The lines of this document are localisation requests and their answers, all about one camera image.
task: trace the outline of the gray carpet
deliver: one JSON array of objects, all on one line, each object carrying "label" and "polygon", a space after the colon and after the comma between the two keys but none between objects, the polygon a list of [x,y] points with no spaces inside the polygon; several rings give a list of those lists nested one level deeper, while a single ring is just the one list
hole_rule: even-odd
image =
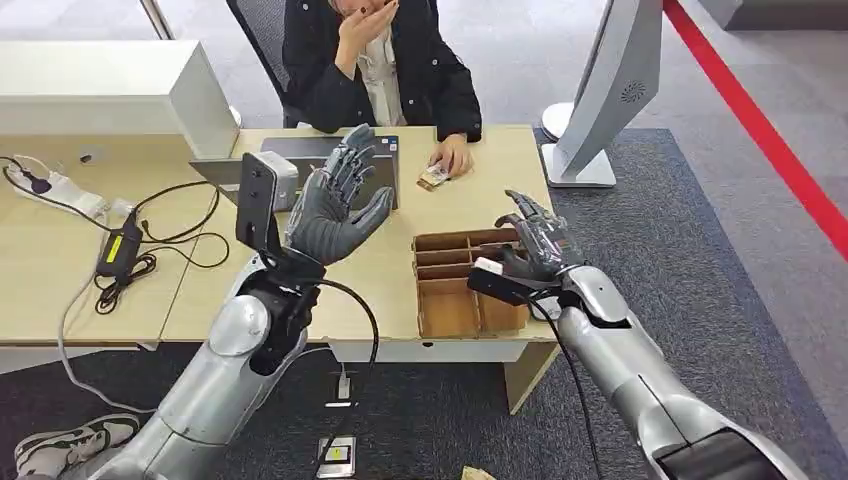
[{"label": "gray carpet", "polygon": [[[777,441],[810,478],[848,478],[848,460],[671,134],[625,130],[609,154],[616,188],[552,192],[587,258],[615,280],[689,388]],[[152,405],[193,349],[99,353],[74,365],[117,398]],[[335,368],[323,354],[299,361],[217,466],[217,478],[306,478],[318,438],[337,421],[319,405]],[[355,427],[360,479],[453,479],[463,465],[499,480],[595,478],[562,358],[515,417],[505,414],[500,365],[379,365],[373,381]],[[645,478],[622,423],[585,374],[583,382],[605,478]],[[0,391],[2,452],[33,431],[106,411],[56,364],[4,375]]]}]

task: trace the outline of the sneaker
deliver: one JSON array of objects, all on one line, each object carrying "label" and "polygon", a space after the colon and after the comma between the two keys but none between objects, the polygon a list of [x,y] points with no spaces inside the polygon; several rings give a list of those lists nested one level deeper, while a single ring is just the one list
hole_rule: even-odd
[{"label": "sneaker", "polygon": [[82,463],[107,448],[126,444],[139,430],[134,415],[107,415],[64,432],[38,433],[15,448],[20,475],[57,477],[68,467]]}]

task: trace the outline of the robotic arm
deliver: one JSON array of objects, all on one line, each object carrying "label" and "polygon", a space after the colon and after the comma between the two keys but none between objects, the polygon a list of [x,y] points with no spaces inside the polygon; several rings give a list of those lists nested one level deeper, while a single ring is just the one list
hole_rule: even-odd
[{"label": "robotic arm", "polygon": [[209,478],[209,467],[303,351],[324,267],[348,256],[389,215],[391,188],[378,190],[366,208],[350,215],[351,202],[371,173],[367,160],[374,141],[372,130],[360,126],[312,172],[283,244],[272,211],[275,171],[261,153],[245,154],[236,236],[257,254],[156,413],[90,478]]},{"label": "robotic arm", "polygon": [[491,271],[483,279],[472,273],[469,287],[513,304],[527,303],[527,292],[531,303],[557,298],[562,313],[551,323],[560,345],[580,358],[618,411],[652,478],[807,478],[774,443],[732,422],[680,382],[609,277],[566,258],[565,220],[525,195],[507,195],[524,218],[510,214],[496,226],[516,228],[528,260],[506,251],[501,278]]},{"label": "robotic arm", "polygon": [[[209,467],[303,351],[325,266],[349,255],[388,217],[390,188],[378,190],[365,209],[350,215],[351,201],[370,173],[366,160],[373,141],[367,126],[354,129],[310,175],[283,242],[272,211],[274,169],[262,154],[245,155],[236,234],[257,254],[156,413],[89,478],[208,478]],[[562,313],[550,322],[560,345],[577,354],[624,419],[653,478],[807,478],[776,445],[680,383],[612,281],[567,258],[563,219],[525,195],[507,194],[523,218],[506,215],[496,225],[516,228],[527,259],[506,250],[500,270],[475,268],[469,287],[514,305],[556,298]]]}]

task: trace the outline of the power strip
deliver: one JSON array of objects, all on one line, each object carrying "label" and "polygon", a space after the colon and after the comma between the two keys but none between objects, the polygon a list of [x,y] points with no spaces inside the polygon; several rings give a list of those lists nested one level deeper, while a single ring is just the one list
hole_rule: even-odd
[{"label": "power strip", "polygon": [[49,200],[53,200],[54,202],[60,202],[64,203],[65,205],[71,205],[91,218],[99,216],[108,208],[108,204],[103,199],[103,197],[94,193],[86,192],[85,190],[79,188],[70,178],[59,173],[53,171],[50,172],[49,177],[47,177],[47,182],[50,184],[50,189],[44,193],[40,193],[40,197],[43,197],[40,198],[39,196],[30,193],[33,190],[32,181],[25,177],[20,169],[10,168],[8,172],[9,176],[12,177],[12,180],[14,180],[15,183],[23,187],[23,189],[29,190],[28,192],[13,185],[12,189],[15,191],[15,193],[21,195],[22,197],[30,198],[45,205],[50,205],[51,207],[58,208],[66,212],[74,213],[76,215],[76,213],[72,210],[47,202],[44,199],[46,198]]}]

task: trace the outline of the woman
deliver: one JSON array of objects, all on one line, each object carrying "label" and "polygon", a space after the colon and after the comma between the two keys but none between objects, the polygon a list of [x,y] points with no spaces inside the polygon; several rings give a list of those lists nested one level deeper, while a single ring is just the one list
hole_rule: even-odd
[{"label": "woman", "polygon": [[286,106],[323,132],[361,123],[435,125],[430,164],[472,166],[481,135],[471,72],[442,40],[426,0],[289,0]]}]

